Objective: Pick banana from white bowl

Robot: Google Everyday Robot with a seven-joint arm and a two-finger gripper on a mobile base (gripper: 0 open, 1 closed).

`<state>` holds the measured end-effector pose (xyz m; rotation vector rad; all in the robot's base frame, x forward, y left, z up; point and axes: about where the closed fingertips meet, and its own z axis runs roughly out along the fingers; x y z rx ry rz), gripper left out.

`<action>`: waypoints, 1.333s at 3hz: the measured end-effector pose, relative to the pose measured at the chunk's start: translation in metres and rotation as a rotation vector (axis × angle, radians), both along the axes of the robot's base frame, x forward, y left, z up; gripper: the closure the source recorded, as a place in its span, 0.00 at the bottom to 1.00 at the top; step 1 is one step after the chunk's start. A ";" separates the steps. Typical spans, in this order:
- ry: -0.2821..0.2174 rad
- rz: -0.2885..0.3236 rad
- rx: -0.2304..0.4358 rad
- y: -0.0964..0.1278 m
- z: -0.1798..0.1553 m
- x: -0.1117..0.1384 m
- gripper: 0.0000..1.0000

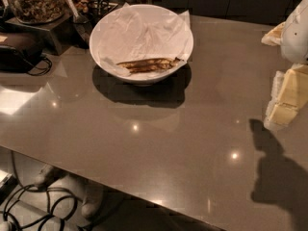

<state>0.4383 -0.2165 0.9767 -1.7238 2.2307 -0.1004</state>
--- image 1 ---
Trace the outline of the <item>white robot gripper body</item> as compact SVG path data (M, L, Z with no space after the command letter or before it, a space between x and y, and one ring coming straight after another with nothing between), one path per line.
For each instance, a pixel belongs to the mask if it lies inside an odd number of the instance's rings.
M301 0L285 21L281 54L294 64L308 64L308 0Z

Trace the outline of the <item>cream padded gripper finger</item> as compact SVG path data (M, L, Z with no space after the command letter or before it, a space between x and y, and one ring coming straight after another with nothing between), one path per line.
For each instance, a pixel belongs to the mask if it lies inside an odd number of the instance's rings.
M293 64L286 72L277 71L264 126L272 131L287 127L308 102L308 65Z
M281 44L282 31L285 23L282 22L267 32L261 39L261 42L265 45L276 46Z

